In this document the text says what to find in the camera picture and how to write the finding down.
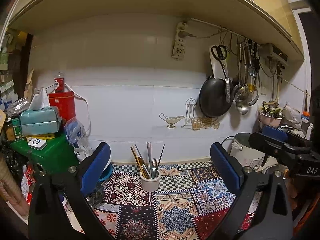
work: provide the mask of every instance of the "white square device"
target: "white square device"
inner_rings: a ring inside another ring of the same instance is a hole
[[[28,142],[28,145],[30,148],[33,148],[36,150],[42,150],[47,145],[47,141],[42,140],[42,139],[38,139],[38,138],[34,138],[30,142]]]

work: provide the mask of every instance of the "red box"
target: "red box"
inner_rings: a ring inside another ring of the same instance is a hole
[[[50,106],[56,106],[62,117],[62,124],[76,117],[75,95],[72,91],[49,94]]]

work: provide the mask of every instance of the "rice cooker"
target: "rice cooker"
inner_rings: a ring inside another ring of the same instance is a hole
[[[255,150],[249,145],[250,133],[238,133],[232,143],[230,156],[235,157],[244,166],[250,166],[254,170],[260,168],[264,159],[264,153]]]

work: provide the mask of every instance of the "blue gripper pad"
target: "blue gripper pad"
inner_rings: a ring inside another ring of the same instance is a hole
[[[94,159],[90,163],[89,167],[86,168],[86,171],[81,179],[80,191],[83,196],[86,196],[94,191],[94,187],[96,186],[100,175],[111,158],[110,146],[107,143],[102,142],[93,152],[93,154],[86,158],[89,158],[89,160],[92,158]]]
[[[210,156],[228,190],[237,196],[244,180],[241,164],[218,142],[211,145]]]
[[[286,142],[288,140],[288,136],[286,132],[278,130],[277,128],[267,126],[267,125],[262,127],[262,134],[280,142]]]

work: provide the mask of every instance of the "green box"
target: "green box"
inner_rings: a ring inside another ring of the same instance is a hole
[[[69,145],[65,135],[61,133],[56,134],[54,139],[47,140],[47,146],[42,150],[30,148],[25,140],[13,142],[10,147],[28,158],[28,151],[31,151],[33,164],[50,174],[65,172],[70,166],[79,165],[73,146]]]

